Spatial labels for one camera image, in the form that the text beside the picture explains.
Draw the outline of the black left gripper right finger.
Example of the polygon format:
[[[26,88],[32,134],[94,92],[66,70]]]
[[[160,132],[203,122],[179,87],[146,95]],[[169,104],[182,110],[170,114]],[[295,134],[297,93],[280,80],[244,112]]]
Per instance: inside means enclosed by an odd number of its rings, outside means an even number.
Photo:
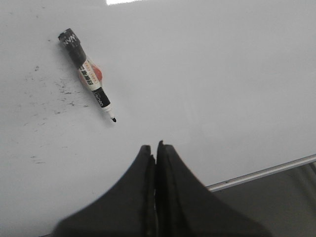
[[[172,145],[159,142],[156,210],[160,237],[267,237],[260,223],[211,193]]]

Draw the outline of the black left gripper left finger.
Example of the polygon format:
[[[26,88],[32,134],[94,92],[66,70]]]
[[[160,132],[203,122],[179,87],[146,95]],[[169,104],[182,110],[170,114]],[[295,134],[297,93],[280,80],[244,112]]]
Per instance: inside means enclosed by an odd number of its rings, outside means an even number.
[[[123,176],[100,198],[63,219],[55,237],[154,237],[155,159],[143,145]]]

